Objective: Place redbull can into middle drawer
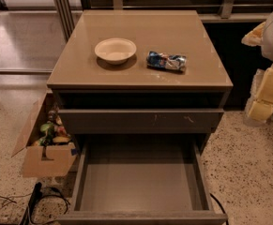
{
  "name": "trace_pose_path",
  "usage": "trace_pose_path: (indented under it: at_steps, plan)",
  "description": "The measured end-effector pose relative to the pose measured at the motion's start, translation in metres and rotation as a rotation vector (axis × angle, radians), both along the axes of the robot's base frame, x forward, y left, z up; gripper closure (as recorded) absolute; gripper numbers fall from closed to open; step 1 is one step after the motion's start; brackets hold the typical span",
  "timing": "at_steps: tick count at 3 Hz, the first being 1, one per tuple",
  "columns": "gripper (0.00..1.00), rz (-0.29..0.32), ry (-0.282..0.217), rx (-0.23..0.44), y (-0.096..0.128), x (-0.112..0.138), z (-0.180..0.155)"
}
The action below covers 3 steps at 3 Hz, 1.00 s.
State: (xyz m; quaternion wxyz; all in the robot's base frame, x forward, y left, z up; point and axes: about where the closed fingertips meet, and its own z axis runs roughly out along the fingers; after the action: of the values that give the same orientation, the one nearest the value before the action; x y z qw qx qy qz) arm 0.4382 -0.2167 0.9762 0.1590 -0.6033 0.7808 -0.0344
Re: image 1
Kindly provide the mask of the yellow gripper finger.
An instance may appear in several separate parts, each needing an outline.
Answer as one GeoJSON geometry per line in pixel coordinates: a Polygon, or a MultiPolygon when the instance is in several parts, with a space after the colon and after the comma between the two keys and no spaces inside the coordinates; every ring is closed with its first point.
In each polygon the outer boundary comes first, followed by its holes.
{"type": "Polygon", "coordinates": [[[265,122],[273,114],[273,68],[258,69],[247,102],[248,118],[265,122]]]}
{"type": "Polygon", "coordinates": [[[241,43],[251,47],[260,46],[262,44],[264,27],[265,22],[257,25],[241,39],[241,43]]]}

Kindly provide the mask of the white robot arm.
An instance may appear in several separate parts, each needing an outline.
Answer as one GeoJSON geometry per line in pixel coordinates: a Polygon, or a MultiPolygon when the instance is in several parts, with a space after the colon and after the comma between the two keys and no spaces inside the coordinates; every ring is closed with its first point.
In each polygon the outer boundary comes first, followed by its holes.
{"type": "MultiPolygon", "coordinates": [[[[273,12],[265,22],[248,32],[241,42],[251,47],[260,46],[262,56],[273,62],[273,12]]],[[[245,113],[254,123],[265,123],[273,114],[273,64],[254,75],[245,113]]]]}

